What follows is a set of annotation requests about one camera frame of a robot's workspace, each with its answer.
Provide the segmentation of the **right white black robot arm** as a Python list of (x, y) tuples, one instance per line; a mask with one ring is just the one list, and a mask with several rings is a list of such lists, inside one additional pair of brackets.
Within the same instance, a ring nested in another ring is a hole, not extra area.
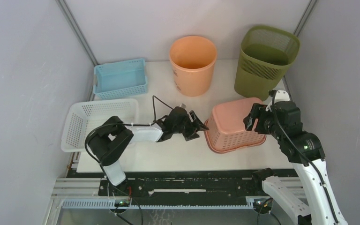
[(296, 225), (347, 224), (330, 185), (322, 144), (316, 135), (303, 130), (294, 102), (254, 103), (243, 122), (247, 131), (276, 139), (301, 181), (308, 204), (286, 188), (270, 168), (253, 173), (256, 194), (268, 194)]

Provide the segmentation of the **pink plastic basket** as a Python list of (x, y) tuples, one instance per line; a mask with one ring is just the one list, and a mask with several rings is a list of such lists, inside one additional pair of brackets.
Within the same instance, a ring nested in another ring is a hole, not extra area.
[(207, 145), (213, 152), (228, 153), (265, 142), (266, 135), (247, 131), (243, 123), (254, 103), (263, 102), (256, 97), (250, 97), (213, 107), (210, 117), (204, 123), (208, 127), (208, 130), (204, 131)]

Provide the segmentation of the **white plastic basket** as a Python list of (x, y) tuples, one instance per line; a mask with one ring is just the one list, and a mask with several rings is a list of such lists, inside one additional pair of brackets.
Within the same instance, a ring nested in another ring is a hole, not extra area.
[(138, 101), (133, 98), (76, 103), (70, 107), (66, 117), (61, 149), (64, 152), (85, 151), (83, 145), (90, 131), (112, 116), (118, 116), (125, 123), (138, 123), (138, 112)]

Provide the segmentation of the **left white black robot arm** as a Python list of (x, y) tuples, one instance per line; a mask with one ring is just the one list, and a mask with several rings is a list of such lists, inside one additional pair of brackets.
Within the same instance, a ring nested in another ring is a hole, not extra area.
[(174, 134), (181, 134), (186, 141), (199, 137), (198, 132), (208, 127), (194, 111), (187, 112), (177, 106), (168, 115), (154, 119), (149, 124), (126, 124), (118, 116), (110, 117), (103, 125), (90, 131), (84, 141), (86, 152), (98, 163), (110, 190), (123, 195), (128, 189), (119, 159), (128, 145), (137, 142), (164, 142)]

